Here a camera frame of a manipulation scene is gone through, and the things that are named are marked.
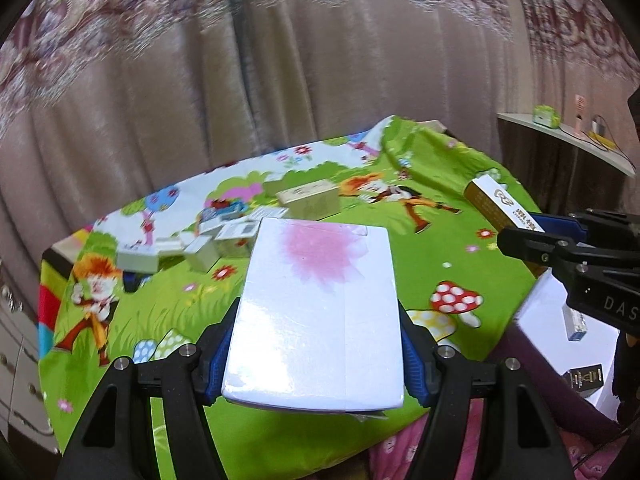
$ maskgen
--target cartoon boy with orange hair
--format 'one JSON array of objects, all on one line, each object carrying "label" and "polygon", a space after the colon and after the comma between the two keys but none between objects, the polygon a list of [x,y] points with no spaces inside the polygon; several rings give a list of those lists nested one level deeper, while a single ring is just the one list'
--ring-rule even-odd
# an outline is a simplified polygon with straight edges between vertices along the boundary
[{"label": "cartoon boy with orange hair", "polygon": [[359,196],[365,202],[399,202],[404,206],[407,214],[415,223],[415,232],[420,233],[431,225],[431,222],[422,218],[415,211],[417,205],[434,207],[459,214],[460,209],[455,209],[442,202],[434,202],[423,197],[415,189],[408,186],[390,186],[382,180],[383,173],[369,173],[362,176],[352,176],[340,184],[340,195]]},{"label": "cartoon boy with orange hair", "polygon": [[107,356],[107,336],[109,323],[118,306],[118,298],[113,291],[122,272],[117,269],[110,258],[101,254],[88,253],[74,266],[76,280],[86,280],[91,299],[84,298],[84,287],[81,283],[74,285],[71,301],[84,310],[84,317],[73,327],[55,348],[71,352],[74,342],[85,329],[94,334],[95,347],[98,349],[100,366],[109,365]]}]

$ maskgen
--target curtain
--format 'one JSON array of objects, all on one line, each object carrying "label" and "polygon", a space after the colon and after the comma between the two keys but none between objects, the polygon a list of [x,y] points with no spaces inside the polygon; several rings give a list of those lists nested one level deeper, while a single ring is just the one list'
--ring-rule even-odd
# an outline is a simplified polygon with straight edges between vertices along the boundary
[{"label": "curtain", "polygon": [[[34,0],[0,50],[3,269],[33,308],[42,251],[75,229],[393,113],[440,120],[553,209],[571,154],[496,113],[545,103],[571,116],[580,93],[636,160],[638,74],[598,0]],[[583,159],[574,196],[617,203],[596,189],[610,168]]]}]

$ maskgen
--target orange hair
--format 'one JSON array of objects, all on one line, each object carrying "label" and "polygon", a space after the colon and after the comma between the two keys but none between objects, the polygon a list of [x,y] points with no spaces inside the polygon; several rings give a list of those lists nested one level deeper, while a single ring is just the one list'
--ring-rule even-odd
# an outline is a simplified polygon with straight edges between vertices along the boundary
[{"label": "orange hair", "polygon": [[122,271],[116,268],[108,256],[101,254],[85,254],[74,265],[74,275],[78,280],[86,279],[88,276],[102,276],[104,278],[119,278]]},{"label": "orange hair", "polygon": [[352,176],[347,180],[343,180],[340,183],[340,195],[341,196],[357,196],[358,190],[374,180],[380,180],[384,173],[369,173],[368,175]]}]

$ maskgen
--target silver screw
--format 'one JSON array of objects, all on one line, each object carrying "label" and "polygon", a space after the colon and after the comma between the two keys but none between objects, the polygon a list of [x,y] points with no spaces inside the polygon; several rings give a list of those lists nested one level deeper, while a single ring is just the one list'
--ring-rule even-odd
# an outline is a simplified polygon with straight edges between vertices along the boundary
[{"label": "silver screw", "polygon": [[182,345],[178,350],[178,352],[180,352],[180,355],[182,357],[191,357],[193,354],[196,353],[196,350],[197,350],[196,345],[187,343],[186,345]]},{"label": "silver screw", "polygon": [[118,357],[116,361],[113,363],[113,367],[116,370],[124,370],[129,366],[129,358],[127,357]]},{"label": "silver screw", "polygon": [[453,346],[443,345],[438,348],[438,355],[443,359],[451,359],[456,354],[456,349]]},{"label": "silver screw", "polygon": [[520,370],[520,361],[518,361],[515,357],[507,357],[504,360],[504,365],[512,372]]}]

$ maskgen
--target cartoon tablecloth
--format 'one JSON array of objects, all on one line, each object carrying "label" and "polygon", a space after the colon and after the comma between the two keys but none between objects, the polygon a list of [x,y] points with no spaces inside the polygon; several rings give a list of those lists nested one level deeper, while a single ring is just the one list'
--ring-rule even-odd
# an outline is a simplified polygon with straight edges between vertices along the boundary
[{"label": "cartoon tablecloth", "polygon": [[[386,227],[399,299],[414,322],[482,360],[534,282],[524,264],[500,254],[496,233],[462,195],[482,173],[507,187],[525,208],[538,210],[509,172],[483,153],[391,117],[363,134],[200,174],[99,219],[89,233],[66,242],[76,248],[84,243],[66,282],[51,268],[64,251],[50,250],[41,287],[40,376],[61,449],[111,360],[160,359],[196,341],[242,291],[248,259],[238,258],[220,260],[207,274],[181,262],[126,294],[114,265],[117,243],[149,244],[193,229],[206,207],[251,210],[275,204],[270,186],[335,182],[342,211],[326,221]],[[152,402],[152,413],[162,478],[171,479],[159,400]],[[423,413],[409,396],[387,420],[365,422],[349,415],[256,410],[223,399],[206,409],[232,480],[303,477],[367,449]]]}]

